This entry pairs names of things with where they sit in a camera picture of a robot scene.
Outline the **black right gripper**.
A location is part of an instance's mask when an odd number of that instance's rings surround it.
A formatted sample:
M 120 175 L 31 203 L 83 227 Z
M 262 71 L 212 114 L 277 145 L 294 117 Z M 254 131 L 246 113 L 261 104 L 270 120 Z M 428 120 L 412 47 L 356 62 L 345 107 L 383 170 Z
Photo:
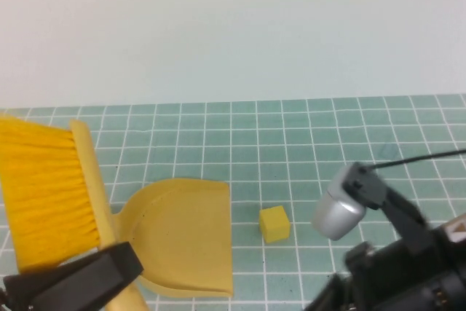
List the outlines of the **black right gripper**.
M 368 243 L 346 253 L 349 277 L 334 274 L 303 311 L 447 310 L 448 249 L 440 230 L 434 246 L 415 254 L 404 240 L 375 250 Z

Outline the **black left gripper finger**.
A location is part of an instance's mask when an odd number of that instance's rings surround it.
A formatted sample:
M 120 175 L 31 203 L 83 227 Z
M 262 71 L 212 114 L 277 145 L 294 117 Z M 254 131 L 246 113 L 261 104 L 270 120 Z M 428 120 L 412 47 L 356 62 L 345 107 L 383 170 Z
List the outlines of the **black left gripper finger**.
M 143 265 L 128 242 L 59 267 L 3 278 L 3 310 L 100 310 L 128 287 Z

